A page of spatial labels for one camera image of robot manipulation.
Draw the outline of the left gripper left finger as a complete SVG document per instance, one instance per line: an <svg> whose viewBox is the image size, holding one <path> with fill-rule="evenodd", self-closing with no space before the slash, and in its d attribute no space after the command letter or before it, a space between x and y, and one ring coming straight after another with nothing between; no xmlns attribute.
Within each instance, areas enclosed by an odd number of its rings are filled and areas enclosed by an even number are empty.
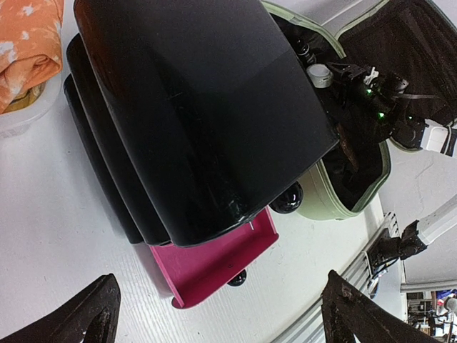
<svg viewBox="0 0 457 343"><path fill-rule="evenodd" d="M2 342L114 342L121 290L113 274L100 276L59 308Z"/></svg>

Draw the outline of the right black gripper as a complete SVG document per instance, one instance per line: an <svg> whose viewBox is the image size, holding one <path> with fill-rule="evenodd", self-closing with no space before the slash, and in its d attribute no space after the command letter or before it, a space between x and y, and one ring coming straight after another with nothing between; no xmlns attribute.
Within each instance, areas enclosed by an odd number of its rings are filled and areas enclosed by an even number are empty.
<svg viewBox="0 0 457 343"><path fill-rule="evenodd" d="M345 101L350 123L363 132L392 132L401 112L401 100L409 81L393 72L364 76L356 64L328 62L325 65L346 86Z"/></svg>

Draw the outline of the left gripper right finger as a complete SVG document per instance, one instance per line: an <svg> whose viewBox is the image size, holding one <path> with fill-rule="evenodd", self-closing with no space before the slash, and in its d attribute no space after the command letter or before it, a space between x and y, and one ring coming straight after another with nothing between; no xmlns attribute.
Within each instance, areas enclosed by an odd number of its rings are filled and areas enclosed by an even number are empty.
<svg viewBox="0 0 457 343"><path fill-rule="evenodd" d="M435 342L389 314L336 271L328 273L321 313L327 342Z"/></svg>

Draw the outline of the white round jar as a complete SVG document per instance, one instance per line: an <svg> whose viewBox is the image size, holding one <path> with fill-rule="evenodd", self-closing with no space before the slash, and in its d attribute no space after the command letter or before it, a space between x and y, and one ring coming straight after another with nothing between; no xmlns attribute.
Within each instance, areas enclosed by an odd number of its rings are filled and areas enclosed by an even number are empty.
<svg viewBox="0 0 457 343"><path fill-rule="evenodd" d="M306 73L317 89L329 88L333 83L333 73L325 64L312 64L306 68Z"/></svg>

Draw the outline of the green hard-shell suitcase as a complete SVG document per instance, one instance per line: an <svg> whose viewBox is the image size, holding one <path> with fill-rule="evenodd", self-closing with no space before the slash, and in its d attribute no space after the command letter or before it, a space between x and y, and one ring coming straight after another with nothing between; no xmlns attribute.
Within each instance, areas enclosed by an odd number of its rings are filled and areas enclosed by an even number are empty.
<svg viewBox="0 0 457 343"><path fill-rule="evenodd" d="M408 114L456 128L456 27L432 1L381 1L336 33L278 4L264 6L290 43L302 38L316 50L317 64L328 62L373 67L409 81L407 94L436 95L436 100L411 101ZM317 89L336 131L341 107L333 87ZM344 220L359 215L391 173L389 143L359 146L346 132L359 163L354 171L339 144L311 167L288 191L303 192L297 212L317 221Z"/></svg>

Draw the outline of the black pink drawer organizer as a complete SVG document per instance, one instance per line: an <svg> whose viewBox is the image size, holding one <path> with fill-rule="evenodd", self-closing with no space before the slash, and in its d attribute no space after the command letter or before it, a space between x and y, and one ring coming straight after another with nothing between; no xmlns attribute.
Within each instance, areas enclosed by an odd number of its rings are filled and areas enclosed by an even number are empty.
<svg viewBox="0 0 457 343"><path fill-rule="evenodd" d="M177 309L277 239L268 205L337 144L301 62L260 1L75 1L67 48L99 150Z"/></svg>

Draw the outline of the white perforated plastic basket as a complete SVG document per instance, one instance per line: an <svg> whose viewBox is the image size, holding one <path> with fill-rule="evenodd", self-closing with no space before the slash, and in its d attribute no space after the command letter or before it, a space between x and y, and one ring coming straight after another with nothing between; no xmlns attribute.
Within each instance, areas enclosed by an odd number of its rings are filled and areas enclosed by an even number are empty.
<svg viewBox="0 0 457 343"><path fill-rule="evenodd" d="M18 96L1 115L1 140L20 136L45 115L61 91L61 74Z"/></svg>

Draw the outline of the orange snack bag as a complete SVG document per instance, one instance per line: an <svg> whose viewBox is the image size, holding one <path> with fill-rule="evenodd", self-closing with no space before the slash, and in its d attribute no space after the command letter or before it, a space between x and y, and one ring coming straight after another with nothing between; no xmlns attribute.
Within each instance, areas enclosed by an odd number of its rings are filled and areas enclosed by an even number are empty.
<svg viewBox="0 0 457 343"><path fill-rule="evenodd" d="M1 112L63 69L63 1L1 2Z"/></svg>

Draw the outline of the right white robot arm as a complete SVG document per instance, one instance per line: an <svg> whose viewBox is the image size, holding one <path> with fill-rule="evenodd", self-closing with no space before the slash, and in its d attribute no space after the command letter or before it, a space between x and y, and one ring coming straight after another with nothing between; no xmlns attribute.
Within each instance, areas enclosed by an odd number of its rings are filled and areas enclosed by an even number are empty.
<svg viewBox="0 0 457 343"><path fill-rule="evenodd" d="M456 158L456 128L408 114L411 101L436 100L436 95L407 94L408 82L394 73L355 64L326 63L333 76L333 98L341 107L336 117L359 146L393 139L409 150L425 150ZM368 250L373 268L405 260L426 250L456 227L456 198L452 197L427 217L409 224L399 237L382 237Z"/></svg>

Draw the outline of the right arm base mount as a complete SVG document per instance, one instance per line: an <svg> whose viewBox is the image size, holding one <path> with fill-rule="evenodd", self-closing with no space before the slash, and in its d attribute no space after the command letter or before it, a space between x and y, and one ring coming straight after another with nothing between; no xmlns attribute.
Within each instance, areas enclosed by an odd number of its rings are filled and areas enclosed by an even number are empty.
<svg viewBox="0 0 457 343"><path fill-rule="evenodd" d="M405 234L392 235L387 227L380 230L379 235L366 250L371 281L378 279L390 264L407 258L406 240Z"/></svg>

